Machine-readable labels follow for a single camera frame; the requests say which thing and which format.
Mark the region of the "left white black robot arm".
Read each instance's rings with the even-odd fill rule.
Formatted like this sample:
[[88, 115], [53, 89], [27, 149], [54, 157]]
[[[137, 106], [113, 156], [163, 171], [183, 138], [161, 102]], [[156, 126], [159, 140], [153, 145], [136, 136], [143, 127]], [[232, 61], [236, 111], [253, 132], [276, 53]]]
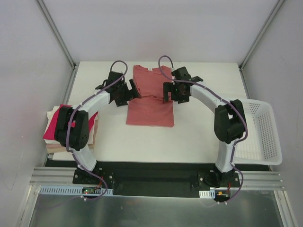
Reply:
[[72, 154], [78, 167], [85, 170], [83, 177], [90, 184], [99, 181], [100, 172], [95, 169], [97, 161], [88, 146], [89, 120], [111, 102], [124, 106], [131, 98], [124, 74], [110, 71], [103, 84], [83, 102], [59, 109], [54, 138]]

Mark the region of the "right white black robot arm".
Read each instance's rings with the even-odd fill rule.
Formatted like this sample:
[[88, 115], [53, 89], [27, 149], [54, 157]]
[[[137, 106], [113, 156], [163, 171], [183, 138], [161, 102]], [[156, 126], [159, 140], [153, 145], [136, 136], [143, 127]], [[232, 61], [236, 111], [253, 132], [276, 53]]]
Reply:
[[192, 77], [186, 67], [133, 67], [133, 80], [140, 98], [129, 102], [126, 123], [140, 126], [173, 127], [173, 102], [186, 103], [193, 97], [214, 113], [214, 133], [220, 141], [213, 181], [225, 186], [234, 170], [234, 146], [247, 135], [247, 123], [240, 100], [227, 101], [207, 88], [203, 80]]

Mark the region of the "salmon pink t shirt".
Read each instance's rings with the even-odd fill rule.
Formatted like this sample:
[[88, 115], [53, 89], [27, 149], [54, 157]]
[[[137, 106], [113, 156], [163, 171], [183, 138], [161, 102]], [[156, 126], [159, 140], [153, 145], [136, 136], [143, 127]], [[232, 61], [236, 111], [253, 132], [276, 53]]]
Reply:
[[172, 77], [171, 69], [166, 66], [161, 66], [160, 69], [141, 65], [133, 67], [133, 81], [141, 97], [129, 101], [126, 124], [162, 127], [175, 125], [173, 102], [163, 102], [163, 83], [171, 81], [162, 75], [162, 71]]

